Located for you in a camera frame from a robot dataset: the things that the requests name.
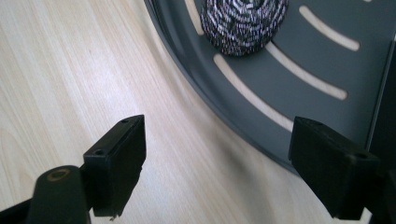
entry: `slotted lid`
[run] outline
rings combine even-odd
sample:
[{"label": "slotted lid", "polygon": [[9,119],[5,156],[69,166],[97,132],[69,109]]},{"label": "slotted lid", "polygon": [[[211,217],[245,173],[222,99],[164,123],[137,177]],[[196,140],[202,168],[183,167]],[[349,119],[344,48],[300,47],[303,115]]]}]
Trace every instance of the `slotted lid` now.
[{"label": "slotted lid", "polygon": [[[197,33],[185,1],[146,4],[194,89],[274,161],[295,172],[288,160],[295,116],[318,120],[366,146],[395,36],[395,1],[292,0],[266,49],[239,58],[220,55]],[[201,1],[195,5],[200,10]]]}]

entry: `table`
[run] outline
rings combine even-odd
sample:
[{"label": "table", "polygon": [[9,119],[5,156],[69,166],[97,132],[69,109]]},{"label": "table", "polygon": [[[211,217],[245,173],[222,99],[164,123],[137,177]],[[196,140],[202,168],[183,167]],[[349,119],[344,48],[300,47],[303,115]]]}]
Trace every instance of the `table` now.
[{"label": "table", "polygon": [[0,111],[0,210],[144,114],[147,160],[115,223],[348,223],[208,108],[143,1],[1,1]]}]

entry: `clamp jaw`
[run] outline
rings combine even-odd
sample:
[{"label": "clamp jaw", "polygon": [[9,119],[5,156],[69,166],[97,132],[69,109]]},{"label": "clamp jaw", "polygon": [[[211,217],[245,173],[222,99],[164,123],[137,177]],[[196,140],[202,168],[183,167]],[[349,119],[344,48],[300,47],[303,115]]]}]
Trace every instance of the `clamp jaw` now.
[{"label": "clamp jaw", "polygon": [[91,223],[122,214],[146,159],[144,116],[118,122],[85,154],[84,164],[41,175],[32,199],[0,212],[0,223]]},{"label": "clamp jaw", "polygon": [[396,223],[396,170],[379,173],[381,160],[328,126],[296,117],[289,158],[332,217]]}]

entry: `black plastic part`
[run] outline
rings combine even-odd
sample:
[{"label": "black plastic part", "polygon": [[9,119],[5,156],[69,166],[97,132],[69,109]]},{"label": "black plastic part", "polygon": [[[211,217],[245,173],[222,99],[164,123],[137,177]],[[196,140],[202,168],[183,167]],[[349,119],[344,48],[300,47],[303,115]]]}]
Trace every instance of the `black plastic part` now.
[{"label": "black plastic part", "polygon": [[388,179],[385,182],[384,198],[386,199],[390,220],[392,223],[396,223],[396,170],[388,172]]},{"label": "black plastic part", "polygon": [[30,208],[30,199],[18,203],[0,212],[1,224],[22,224],[25,223]]},{"label": "black plastic part", "polygon": [[143,115],[121,120],[84,154],[81,171],[97,217],[122,214],[145,159]]},{"label": "black plastic part", "polygon": [[26,223],[91,223],[77,167],[57,167],[37,179]]},{"label": "black plastic part", "polygon": [[385,182],[387,176],[377,175],[370,185],[370,189],[365,193],[367,200],[365,207],[373,214],[372,220],[375,223],[390,223],[390,215],[387,208],[387,197],[385,195]]},{"label": "black plastic part", "polygon": [[370,152],[381,159],[381,173],[385,174],[396,169],[396,42],[392,43],[381,91]]},{"label": "black plastic part", "polygon": [[296,117],[290,160],[332,217],[361,218],[379,166],[376,156],[322,123]]},{"label": "black plastic part", "polygon": [[[198,35],[185,1],[145,0],[164,45],[204,101],[236,133],[259,151],[295,172],[288,160],[291,134],[267,118],[233,87],[213,62],[219,53]],[[195,0],[198,10],[201,1]],[[311,11],[335,31],[359,42],[353,51],[331,41],[299,12]],[[273,42],[295,63],[347,91],[338,100],[303,82],[265,49],[247,57],[225,57],[238,77],[265,103],[292,120],[301,116],[331,124],[367,147],[375,104],[396,31],[396,2],[290,1]]]}]

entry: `light wood grain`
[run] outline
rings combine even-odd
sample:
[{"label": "light wood grain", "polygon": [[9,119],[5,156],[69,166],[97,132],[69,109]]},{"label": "light wood grain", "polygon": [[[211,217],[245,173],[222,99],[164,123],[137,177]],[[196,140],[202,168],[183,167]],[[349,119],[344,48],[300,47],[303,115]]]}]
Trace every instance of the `light wood grain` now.
[{"label": "light wood grain", "polygon": [[143,1],[1,1],[0,111],[0,210],[145,114],[148,157],[115,223],[345,223],[211,112]]}]

